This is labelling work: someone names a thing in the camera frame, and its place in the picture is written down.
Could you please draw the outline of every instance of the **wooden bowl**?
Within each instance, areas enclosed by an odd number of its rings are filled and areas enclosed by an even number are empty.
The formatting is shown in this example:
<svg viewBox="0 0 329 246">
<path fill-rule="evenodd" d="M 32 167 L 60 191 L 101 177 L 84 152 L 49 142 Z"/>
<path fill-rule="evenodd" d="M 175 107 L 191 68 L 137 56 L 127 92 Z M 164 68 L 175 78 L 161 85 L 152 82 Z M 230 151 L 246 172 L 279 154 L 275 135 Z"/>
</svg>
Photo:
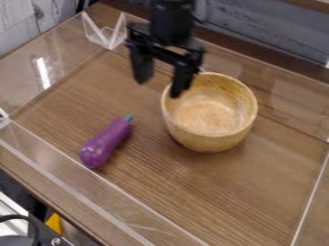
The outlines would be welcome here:
<svg viewBox="0 0 329 246">
<path fill-rule="evenodd" d="M 195 76 L 177 99 L 169 86 L 160 99 L 165 125 L 173 139 L 197 152 L 220 152 L 246 137 L 256 115 L 256 100 L 247 86 L 218 73 Z"/>
</svg>

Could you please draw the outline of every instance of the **bowl rim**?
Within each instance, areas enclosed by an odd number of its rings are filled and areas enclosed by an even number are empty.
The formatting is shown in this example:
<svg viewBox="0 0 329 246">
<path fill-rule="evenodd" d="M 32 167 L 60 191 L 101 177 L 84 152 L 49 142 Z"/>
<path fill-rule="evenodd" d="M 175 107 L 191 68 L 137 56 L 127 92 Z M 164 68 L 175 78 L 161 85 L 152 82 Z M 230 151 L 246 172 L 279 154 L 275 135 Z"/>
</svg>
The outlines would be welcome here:
<svg viewBox="0 0 329 246">
<path fill-rule="evenodd" d="M 161 96 L 160 96 L 160 109 L 161 109 L 161 113 L 163 113 L 163 117 L 164 117 L 164 120 L 168 120 L 169 123 L 179 129 L 184 130 L 187 133 L 191 133 L 193 135 L 197 135 L 197 136 L 206 136 L 206 137 L 212 137 L 212 138 L 216 138 L 216 137 L 224 137 L 224 136 L 230 136 L 230 135 L 235 135 L 238 133 L 240 133 L 244 129 L 247 129 L 252 122 L 254 122 L 254 119 L 256 117 L 256 113 L 258 113 L 258 103 L 256 103 L 256 99 L 255 99 L 255 96 L 254 96 L 254 93 L 251 92 L 250 88 L 247 87 L 247 85 L 244 83 L 242 83 L 238 79 L 222 74 L 222 73 L 215 73 L 215 72 L 201 72 L 199 73 L 199 75 L 216 75 L 219 77 L 223 77 L 231 81 L 234 81 L 236 84 L 239 84 L 243 89 L 247 91 L 248 95 L 250 95 L 250 98 L 251 98 L 251 104 L 252 104 L 252 111 L 251 111 L 251 114 L 250 114 L 250 118 L 248 120 L 246 121 L 246 124 L 243 124 L 242 126 L 239 126 L 238 128 L 235 128 L 232 131 L 230 132 L 226 132 L 226 133 L 220 133 L 220 134 L 199 134 L 199 133 L 195 133 L 192 131 L 189 131 L 188 129 L 184 128 L 184 126 L 179 125 L 173 120 L 172 120 L 172 117 L 169 116 L 169 113 L 167 111 L 167 108 L 165 108 L 165 98 L 167 98 L 167 94 L 168 94 L 168 91 L 169 91 L 169 88 L 171 88 L 171 84 L 168 84 L 161 92 Z"/>
</svg>

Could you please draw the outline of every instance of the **wooden table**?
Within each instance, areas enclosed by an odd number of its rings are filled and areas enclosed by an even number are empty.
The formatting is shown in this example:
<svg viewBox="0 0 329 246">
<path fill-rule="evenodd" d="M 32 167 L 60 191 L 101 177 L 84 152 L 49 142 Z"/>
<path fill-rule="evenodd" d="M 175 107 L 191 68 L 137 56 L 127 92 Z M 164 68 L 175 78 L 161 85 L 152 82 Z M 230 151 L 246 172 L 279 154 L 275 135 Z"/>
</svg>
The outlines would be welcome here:
<svg viewBox="0 0 329 246">
<path fill-rule="evenodd" d="M 119 15 L 104 4 L 88 13 L 100 26 L 113 25 Z M 74 19 L 65 22 L 53 37 L 65 61 L 73 60 L 65 52 L 81 56 L 95 49 L 72 38 L 76 25 Z M 76 49 L 68 50 L 73 41 Z M 0 146 L 1 168 L 104 245 L 290 245 L 294 238 L 327 157 L 329 86 L 222 47 L 207 44 L 207 49 L 206 68 L 244 82 L 259 104 L 246 141 L 224 153 L 195 153 L 171 139 L 159 108 L 169 76 L 156 72 L 137 86 L 129 60 L 105 50 L 95 50 L 13 116 L 72 159 L 17 131 L 18 148 L 38 165 L 25 164 Z M 13 75 L 0 71 L 6 89 L 4 80 Z M 133 134 L 104 168 L 90 172 L 76 163 L 78 150 L 125 113 L 135 116 Z M 121 189 L 133 198 L 123 197 Z M 304 240 L 325 245 L 327 230 L 321 228 L 327 220 L 327 212 L 321 213 L 321 221 L 315 218 L 308 225 L 311 233 L 299 235 L 299 245 Z"/>
</svg>

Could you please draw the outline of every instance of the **robotic arm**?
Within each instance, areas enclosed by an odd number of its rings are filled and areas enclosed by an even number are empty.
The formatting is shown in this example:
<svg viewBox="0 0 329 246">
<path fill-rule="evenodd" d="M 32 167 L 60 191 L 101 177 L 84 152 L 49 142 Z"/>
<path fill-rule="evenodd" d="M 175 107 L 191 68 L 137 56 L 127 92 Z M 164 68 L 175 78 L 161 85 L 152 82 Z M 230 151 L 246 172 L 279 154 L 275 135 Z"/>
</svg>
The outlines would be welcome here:
<svg viewBox="0 0 329 246">
<path fill-rule="evenodd" d="M 144 83 L 153 74 L 153 59 L 175 67 L 171 97 L 179 97 L 189 88 L 193 74 L 199 73 L 204 48 L 192 37 L 195 0 L 151 0 L 149 24 L 129 23 L 127 47 L 133 78 Z M 165 49 L 175 46 L 184 55 Z"/>
</svg>

